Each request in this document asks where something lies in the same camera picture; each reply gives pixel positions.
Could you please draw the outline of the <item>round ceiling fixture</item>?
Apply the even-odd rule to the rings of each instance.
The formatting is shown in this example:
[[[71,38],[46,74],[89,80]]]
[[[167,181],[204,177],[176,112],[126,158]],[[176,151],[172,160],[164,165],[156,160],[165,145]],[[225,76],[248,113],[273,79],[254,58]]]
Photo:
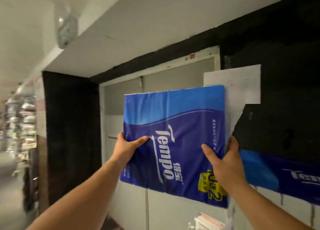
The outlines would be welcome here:
[[[65,17],[58,17],[57,41],[58,47],[66,48],[78,36],[78,19],[69,13]]]

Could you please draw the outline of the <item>person's right forearm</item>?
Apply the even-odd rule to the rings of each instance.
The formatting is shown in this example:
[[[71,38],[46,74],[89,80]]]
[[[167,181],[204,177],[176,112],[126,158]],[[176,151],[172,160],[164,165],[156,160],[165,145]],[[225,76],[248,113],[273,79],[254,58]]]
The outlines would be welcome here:
[[[255,191],[246,182],[224,186],[255,230],[313,230]]]

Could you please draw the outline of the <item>person's left hand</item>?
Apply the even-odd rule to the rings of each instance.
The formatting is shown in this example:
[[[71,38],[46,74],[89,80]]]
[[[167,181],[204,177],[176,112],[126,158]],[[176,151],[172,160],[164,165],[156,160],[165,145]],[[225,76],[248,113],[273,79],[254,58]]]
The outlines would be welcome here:
[[[120,171],[123,171],[130,161],[135,151],[129,149],[128,141],[124,137],[124,133],[118,134],[117,142],[114,147],[113,154],[110,161],[115,162],[119,167]]]

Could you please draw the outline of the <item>white paper sheet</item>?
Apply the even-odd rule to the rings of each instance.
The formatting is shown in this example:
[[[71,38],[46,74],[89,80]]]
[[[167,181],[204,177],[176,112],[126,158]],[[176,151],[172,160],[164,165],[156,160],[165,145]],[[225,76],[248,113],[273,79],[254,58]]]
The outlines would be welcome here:
[[[261,103],[261,65],[206,72],[203,85],[225,88],[225,149],[247,104]]]

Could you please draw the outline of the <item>store shelves with goods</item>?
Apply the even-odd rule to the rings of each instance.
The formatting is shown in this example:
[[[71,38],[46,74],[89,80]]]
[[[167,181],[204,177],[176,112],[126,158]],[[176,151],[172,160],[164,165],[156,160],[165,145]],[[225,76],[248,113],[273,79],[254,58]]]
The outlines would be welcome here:
[[[13,176],[22,173],[22,207],[24,212],[35,210],[39,204],[39,156],[36,119],[36,96],[32,82],[20,86],[5,103],[4,146],[16,162]]]

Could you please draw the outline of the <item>white packet with red stripe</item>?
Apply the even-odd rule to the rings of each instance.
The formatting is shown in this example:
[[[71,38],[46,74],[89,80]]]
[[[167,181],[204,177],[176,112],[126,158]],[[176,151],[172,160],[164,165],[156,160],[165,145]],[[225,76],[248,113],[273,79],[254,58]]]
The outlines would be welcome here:
[[[194,220],[194,230],[226,230],[224,223],[204,213],[200,213]]]

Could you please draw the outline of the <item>blue tissue pack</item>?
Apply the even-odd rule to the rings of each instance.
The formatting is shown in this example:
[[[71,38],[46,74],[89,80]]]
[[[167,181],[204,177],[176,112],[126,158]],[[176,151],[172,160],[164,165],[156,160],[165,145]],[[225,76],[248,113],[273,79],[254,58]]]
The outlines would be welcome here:
[[[320,166],[241,149],[249,184],[320,206]]]
[[[228,196],[202,151],[225,155],[225,88],[205,86],[124,96],[123,133],[138,147],[120,181],[227,208]]]

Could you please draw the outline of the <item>black pillar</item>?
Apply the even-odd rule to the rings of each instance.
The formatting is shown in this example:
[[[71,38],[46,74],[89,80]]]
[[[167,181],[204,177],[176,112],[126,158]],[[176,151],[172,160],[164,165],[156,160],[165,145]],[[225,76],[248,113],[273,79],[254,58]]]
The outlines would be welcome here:
[[[42,72],[49,205],[102,165],[99,86],[89,78]]]

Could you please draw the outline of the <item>grey double door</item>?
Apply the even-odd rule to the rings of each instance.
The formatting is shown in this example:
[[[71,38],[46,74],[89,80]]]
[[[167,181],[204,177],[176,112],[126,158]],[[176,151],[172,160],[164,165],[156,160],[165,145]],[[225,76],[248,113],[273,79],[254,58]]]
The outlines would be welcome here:
[[[148,136],[120,176],[109,216],[125,230],[180,230],[198,213],[224,221],[228,197],[201,145],[219,158],[230,136],[223,85],[205,87],[221,69],[213,46],[99,85],[102,160],[117,133]]]

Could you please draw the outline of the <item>person's right hand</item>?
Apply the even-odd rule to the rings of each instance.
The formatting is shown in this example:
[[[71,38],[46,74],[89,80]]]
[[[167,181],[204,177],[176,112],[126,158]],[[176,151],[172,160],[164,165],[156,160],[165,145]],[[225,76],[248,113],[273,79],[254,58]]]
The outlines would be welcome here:
[[[230,195],[238,187],[248,184],[239,154],[239,144],[233,135],[229,138],[228,151],[221,163],[213,166],[213,173],[218,183]]]

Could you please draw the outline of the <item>person's left forearm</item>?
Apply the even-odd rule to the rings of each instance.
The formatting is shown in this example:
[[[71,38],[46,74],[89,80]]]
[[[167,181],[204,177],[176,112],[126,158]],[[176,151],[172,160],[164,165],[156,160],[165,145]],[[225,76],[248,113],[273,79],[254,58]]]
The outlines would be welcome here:
[[[85,182],[46,209],[26,230],[101,230],[126,162],[111,157]]]

